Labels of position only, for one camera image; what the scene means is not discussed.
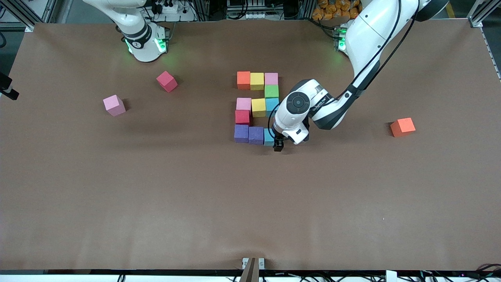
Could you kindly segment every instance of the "pink cube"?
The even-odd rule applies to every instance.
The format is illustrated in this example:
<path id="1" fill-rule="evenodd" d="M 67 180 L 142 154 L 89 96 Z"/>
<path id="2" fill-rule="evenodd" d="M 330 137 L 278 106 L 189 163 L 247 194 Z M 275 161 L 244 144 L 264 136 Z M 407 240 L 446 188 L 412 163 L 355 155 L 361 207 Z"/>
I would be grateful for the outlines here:
<path id="1" fill-rule="evenodd" d="M 106 99 L 103 99 L 104 107 L 112 116 L 118 116 L 121 113 L 125 113 L 125 106 L 122 100 L 118 98 L 117 95 L 113 95 Z"/>
<path id="2" fill-rule="evenodd" d="M 276 72 L 265 73 L 265 85 L 278 85 L 279 84 L 279 74 Z"/>
<path id="3" fill-rule="evenodd" d="M 236 99 L 236 110 L 252 110 L 252 98 L 237 98 Z"/>
<path id="4" fill-rule="evenodd" d="M 177 86 L 177 82 L 174 77 L 166 71 L 162 72 L 162 74 L 157 77 L 157 81 L 167 92 L 171 92 Z"/>

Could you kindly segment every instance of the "blue cube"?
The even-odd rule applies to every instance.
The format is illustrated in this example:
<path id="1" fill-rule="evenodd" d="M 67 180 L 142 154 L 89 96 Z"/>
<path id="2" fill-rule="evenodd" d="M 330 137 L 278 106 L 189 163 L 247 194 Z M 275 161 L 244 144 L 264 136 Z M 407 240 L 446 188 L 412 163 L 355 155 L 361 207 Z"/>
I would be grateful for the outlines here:
<path id="1" fill-rule="evenodd" d="M 249 144 L 262 145 L 265 142 L 265 129 L 260 126 L 249 127 Z"/>
<path id="2" fill-rule="evenodd" d="M 270 132 L 272 132 L 271 128 L 265 128 L 265 146 L 273 146 L 275 143 L 275 140 L 271 136 Z"/>
<path id="3" fill-rule="evenodd" d="M 275 113 L 278 110 L 277 105 L 279 104 L 279 99 L 278 98 L 267 98 L 265 100 L 266 100 L 266 116 L 275 116 Z"/>
<path id="4" fill-rule="evenodd" d="M 248 143 L 249 142 L 249 126 L 243 124 L 235 124 L 235 142 Z"/>

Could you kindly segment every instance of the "cube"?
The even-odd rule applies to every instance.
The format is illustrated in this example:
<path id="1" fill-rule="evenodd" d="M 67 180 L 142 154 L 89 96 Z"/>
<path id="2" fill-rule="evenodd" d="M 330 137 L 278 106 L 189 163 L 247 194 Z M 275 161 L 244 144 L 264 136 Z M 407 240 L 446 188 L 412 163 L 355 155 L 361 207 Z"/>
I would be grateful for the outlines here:
<path id="1" fill-rule="evenodd" d="M 235 134 L 233 136 L 236 143 L 249 142 L 249 126 L 242 124 L 235 124 Z"/>
<path id="2" fill-rule="evenodd" d="M 265 73 L 265 85 L 278 85 L 279 84 L 279 74 L 276 72 Z"/>
<path id="3" fill-rule="evenodd" d="M 278 98 L 279 86 L 278 85 L 265 85 L 265 98 Z"/>
<path id="4" fill-rule="evenodd" d="M 273 139 L 270 132 L 272 132 L 271 128 L 265 128 L 265 146 L 273 146 L 275 143 L 275 139 Z"/>
<path id="5" fill-rule="evenodd" d="M 251 124 L 251 111 L 236 110 L 235 111 L 235 124 Z"/>
<path id="6" fill-rule="evenodd" d="M 249 144 L 263 145 L 265 142 L 264 128 L 260 126 L 249 127 Z"/>
<path id="7" fill-rule="evenodd" d="M 250 73 L 250 89 L 264 90 L 265 89 L 265 74 L 262 72 Z"/>
<path id="8" fill-rule="evenodd" d="M 397 121 L 392 123 L 390 127 L 394 137 L 406 136 L 416 131 L 414 123 L 410 117 L 397 119 Z"/>
<path id="9" fill-rule="evenodd" d="M 237 110 L 248 110 L 252 109 L 252 99 L 251 98 L 237 98 L 236 99 L 236 109 Z"/>
<path id="10" fill-rule="evenodd" d="M 270 99 L 265 99 L 265 100 L 266 100 L 265 101 L 265 103 L 266 103 L 266 116 L 275 116 L 275 113 L 278 110 L 277 105 L 279 104 L 279 99 L 278 98 L 270 98 Z"/>
<path id="11" fill-rule="evenodd" d="M 162 86 L 162 88 L 169 93 L 177 86 L 177 82 L 174 77 L 166 71 L 162 72 L 162 74 L 157 77 L 157 81 L 160 83 L 160 86 Z"/>
<path id="12" fill-rule="evenodd" d="M 264 98 L 252 99 L 252 116 L 265 117 L 266 116 L 266 102 Z"/>
<path id="13" fill-rule="evenodd" d="M 103 99 L 104 107 L 112 116 L 118 116 L 121 113 L 125 113 L 125 106 L 122 100 L 118 98 L 117 95 L 113 95 L 106 99 Z"/>
<path id="14" fill-rule="evenodd" d="M 251 72 L 237 71 L 236 72 L 236 86 L 240 90 L 251 89 Z"/>

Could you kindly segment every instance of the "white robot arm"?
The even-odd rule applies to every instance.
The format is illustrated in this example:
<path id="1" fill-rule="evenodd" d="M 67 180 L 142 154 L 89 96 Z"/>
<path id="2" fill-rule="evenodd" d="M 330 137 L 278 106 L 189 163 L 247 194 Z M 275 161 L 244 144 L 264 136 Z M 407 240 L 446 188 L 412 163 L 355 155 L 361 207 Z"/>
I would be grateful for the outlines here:
<path id="1" fill-rule="evenodd" d="M 167 52 L 168 36 L 164 27 L 147 23 L 138 7 L 146 0 L 83 0 L 114 21 L 125 37 L 129 52 L 141 62 L 151 62 Z"/>
<path id="2" fill-rule="evenodd" d="M 338 97 L 332 97 L 315 79 L 296 84 L 280 104 L 273 123 L 275 151 L 285 139 L 294 144 L 308 140 L 308 117 L 320 129 L 333 129 L 348 108 L 377 75 L 380 56 L 414 16 L 424 21 L 440 12 L 448 0 L 372 0 L 346 31 L 346 53 L 355 78 Z"/>

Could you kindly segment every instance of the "orange foam piece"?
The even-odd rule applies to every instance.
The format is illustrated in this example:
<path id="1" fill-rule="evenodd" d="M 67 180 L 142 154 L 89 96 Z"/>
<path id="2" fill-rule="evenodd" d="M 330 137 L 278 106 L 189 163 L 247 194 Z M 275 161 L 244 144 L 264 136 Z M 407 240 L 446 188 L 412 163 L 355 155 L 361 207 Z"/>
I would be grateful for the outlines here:
<path id="1" fill-rule="evenodd" d="M 392 123 L 390 127 L 394 137 L 406 136 L 416 131 L 414 123 L 410 117 L 397 119 L 397 121 Z"/>
<path id="2" fill-rule="evenodd" d="M 237 71 L 236 72 L 236 86 L 240 90 L 250 90 L 251 89 L 251 72 Z"/>

